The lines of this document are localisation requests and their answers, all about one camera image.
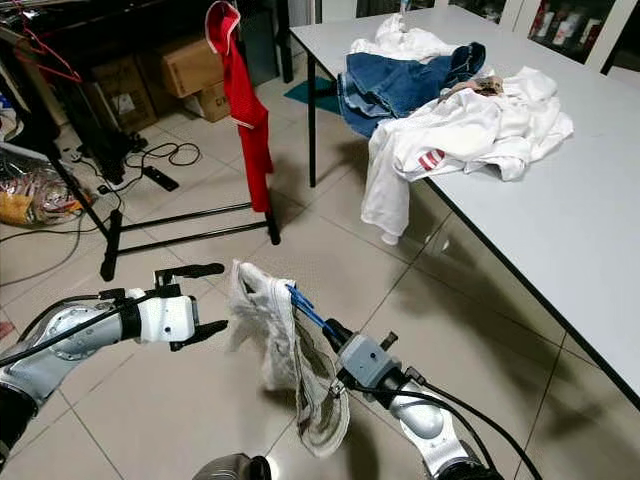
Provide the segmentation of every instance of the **cabinet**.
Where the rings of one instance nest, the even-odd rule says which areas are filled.
[[[523,0],[436,0],[436,6],[457,5],[513,30]]]
[[[600,71],[638,0],[436,0]]]

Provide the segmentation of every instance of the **red wire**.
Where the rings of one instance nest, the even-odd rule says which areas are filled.
[[[14,47],[14,53],[16,55],[16,57],[18,57],[19,60],[26,62],[26,63],[31,63],[33,65],[35,65],[36,67],[38,67],[40,70],[52,73],[53,75],[57,75],[59,77],[63,77],[66,78],[67,80],[71,80],[72,82],[76,82],[76,83],[82,83],[82,77],[80,76],[80,74],[78,72],[76,72],[73,68],[71,68],[71,65],[69,65],[69,63],[60,56],[60,54],[58,54],[58,52],[56,52],[54,49],[52,49],[49,45],[47,45],[46,43],[44,43],[40,37],[38,37],[38,35],[35,34],[35,32],[33,32],[27,25],[27,20],[28,17],[25,15],[24,13],[24,9],[22,8],[22,2],[18,1],[18,0],[11,0],[11,2],[16,6],[16,8],[18,9],[18,13],[20,15],[20,19],[22,20],[22,33],[23,35],[25,35],[28,38],[21,38],[20,40],[18,40],[15,44]],[[34,48],[34,46],[29,42],[29,38],[32,39],[34,42],[36,42],[37,48]],[[24,48],[24,50],[29,50],[33,53],[36,53],[37,55],[51,55],[53,56],[56,60],[58,60],[58,62],[60,62],[62,65],[64,65],[67,69],[67,72],[61,72],[59,70],[55,70],[53,68],[47,67],[45,65],[42,65],[38,62],[36,62],[35,60],[26,57],[25,55],[22,54],[21,50]]]

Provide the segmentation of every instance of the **denim jacket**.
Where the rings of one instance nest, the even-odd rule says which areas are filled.
[[[368,53],[348,55],[347,71],[338,78],[340,110],[356,132],[370,137],[381,120],[407,117],[438,98],[443,88],[469,80],[484,59],[484,46],[475,42],[427,64]]]

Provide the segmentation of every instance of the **cardboard box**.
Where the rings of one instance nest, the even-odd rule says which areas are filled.
[[[147,86],[151,105],[153,105],[153,110],[158,118],[181,107],[180,99],[167,92],[167,89],[162,84],[162,78],[154,76],[153,60],[149,55],[136,55],[136,63],[142,80]]]
[[[100,65],[92,71],[123,132],[138,132],[156,122],[151,100],[133,56]]]
[[[172,42],[158,48],[155,54],[156,72],[167,91],[178,98],[222,81],[220,55],[213,53],[202,37]]]
[[[224,94],[224,83],[219,82],[185,98],[184,107],[210,122],[217,122],[226,117],[229,115],[230,108]]]

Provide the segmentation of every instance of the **red shirt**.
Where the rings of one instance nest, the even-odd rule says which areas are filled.
[[[273,172],[268,145],[269,112],[253,92],[244,59],[236,47],[234,29],[239,22],[240,12],[226,1],[216,1],[207,11],[205,34],[211,49],[222,57],[224,92],[231,118],[238,124],[251,204],[256,212],[267,212],[270,206],[266,177]]]

